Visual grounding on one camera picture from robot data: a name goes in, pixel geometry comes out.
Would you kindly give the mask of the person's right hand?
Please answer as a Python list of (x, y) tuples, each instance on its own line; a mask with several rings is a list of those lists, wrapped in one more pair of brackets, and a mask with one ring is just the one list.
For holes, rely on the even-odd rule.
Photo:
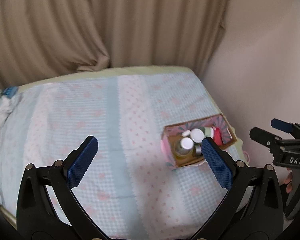
[(284, 184), (286, 185), (286, 192), (290, 193), (293, 189), (292, 187), (293, 174), (292, 174), (292, 169), (287, 168), (287, 170), (289, 171), (289, 174), (287, 178), (284, 180)]

